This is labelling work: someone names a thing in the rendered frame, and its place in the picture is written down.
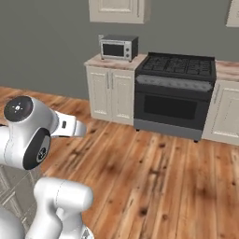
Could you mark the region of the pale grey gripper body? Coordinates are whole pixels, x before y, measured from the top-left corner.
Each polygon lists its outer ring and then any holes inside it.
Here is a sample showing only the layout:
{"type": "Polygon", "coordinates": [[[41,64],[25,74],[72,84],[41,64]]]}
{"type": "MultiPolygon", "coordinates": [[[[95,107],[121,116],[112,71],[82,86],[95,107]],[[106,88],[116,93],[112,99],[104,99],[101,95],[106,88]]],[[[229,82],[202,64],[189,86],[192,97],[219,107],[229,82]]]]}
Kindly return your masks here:
{"type": "Polygon", "coordinates": [[[86,132],[87,132],[86,125],[82,121],[77,120],[74,131],[74,137],[84,137],[86,132]]]}

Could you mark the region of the silver toaster oven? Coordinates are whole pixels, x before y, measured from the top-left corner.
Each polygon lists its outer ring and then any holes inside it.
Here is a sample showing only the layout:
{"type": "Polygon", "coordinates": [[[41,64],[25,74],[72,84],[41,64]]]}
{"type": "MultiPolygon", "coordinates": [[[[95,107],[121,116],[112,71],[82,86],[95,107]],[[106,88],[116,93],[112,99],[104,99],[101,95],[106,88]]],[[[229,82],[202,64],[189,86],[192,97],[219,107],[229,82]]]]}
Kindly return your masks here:
{"type": "Polygon", "coordinates": [[[101,57],[131,62],[138,55],[138,41],[134,35],[105,35],[99,40],[101,57]]]}

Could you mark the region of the black range oven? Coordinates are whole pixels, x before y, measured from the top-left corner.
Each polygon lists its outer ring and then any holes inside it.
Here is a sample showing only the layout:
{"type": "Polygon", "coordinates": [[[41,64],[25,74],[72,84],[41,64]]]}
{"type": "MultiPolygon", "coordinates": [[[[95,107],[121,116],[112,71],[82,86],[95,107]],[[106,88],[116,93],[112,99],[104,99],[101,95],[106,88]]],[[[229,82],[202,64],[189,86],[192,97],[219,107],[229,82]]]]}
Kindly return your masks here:
{"type": "Polygon", "coordinates": [[[213,57],[149,53],[135,70],[134,128],[200,141],[216,79],[213,57]]]}

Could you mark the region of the cream base cabinet with doors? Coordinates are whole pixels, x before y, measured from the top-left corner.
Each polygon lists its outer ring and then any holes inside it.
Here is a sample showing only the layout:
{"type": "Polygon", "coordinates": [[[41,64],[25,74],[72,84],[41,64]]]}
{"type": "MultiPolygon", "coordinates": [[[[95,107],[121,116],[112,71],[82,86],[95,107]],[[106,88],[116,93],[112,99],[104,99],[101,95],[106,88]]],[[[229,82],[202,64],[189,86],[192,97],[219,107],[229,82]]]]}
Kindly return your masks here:
{"type": "Polygon", "coordinates": [[[131,62],[102,60],[97,54],[84,63],[94,119],[134,124],[135,70],[145,58],[139,54],[131,62]]]}

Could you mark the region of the grey cabinet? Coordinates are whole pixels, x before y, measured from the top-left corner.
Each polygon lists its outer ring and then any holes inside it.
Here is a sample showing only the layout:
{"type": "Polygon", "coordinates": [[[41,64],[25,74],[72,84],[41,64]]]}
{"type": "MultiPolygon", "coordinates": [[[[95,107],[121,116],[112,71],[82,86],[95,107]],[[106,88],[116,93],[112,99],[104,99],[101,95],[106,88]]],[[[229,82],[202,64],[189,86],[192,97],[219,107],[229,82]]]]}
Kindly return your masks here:
{"type": "Polygon", "coordinates": [[[34,186],[41,176],[40,167],[24,171],[0,164],[0,205],[21,220],[26,232],[35,217],[34,186]]]}

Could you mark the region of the cream wall cabinet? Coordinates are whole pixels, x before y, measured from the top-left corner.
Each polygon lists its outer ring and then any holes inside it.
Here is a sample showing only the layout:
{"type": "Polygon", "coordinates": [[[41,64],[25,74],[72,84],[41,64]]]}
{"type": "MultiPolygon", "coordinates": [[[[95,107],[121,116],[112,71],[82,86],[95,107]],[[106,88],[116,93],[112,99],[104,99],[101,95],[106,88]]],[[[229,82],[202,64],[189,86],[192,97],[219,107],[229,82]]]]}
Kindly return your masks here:
{"type": "Polygon", "coordinates": [[[89,0],[90,22],[144,24],[150,19],[151,0],[89,0]]]}
{"type": "Polygon", "coordinates": [[[239,27],[239,0],[231,1],[226,26],[239,27]]]}

